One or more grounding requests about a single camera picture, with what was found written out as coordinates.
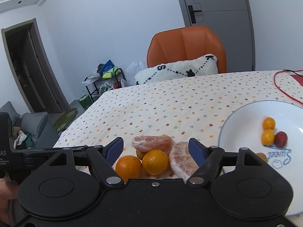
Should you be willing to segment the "person's left hand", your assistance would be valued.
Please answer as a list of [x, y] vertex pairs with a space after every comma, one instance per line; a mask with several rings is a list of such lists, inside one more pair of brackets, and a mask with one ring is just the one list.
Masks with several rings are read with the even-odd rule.
[[9, 222], [9, 202], [17, 198], [18, 184], [6, 182], [1, 178], [1, 226], [10, 226]]

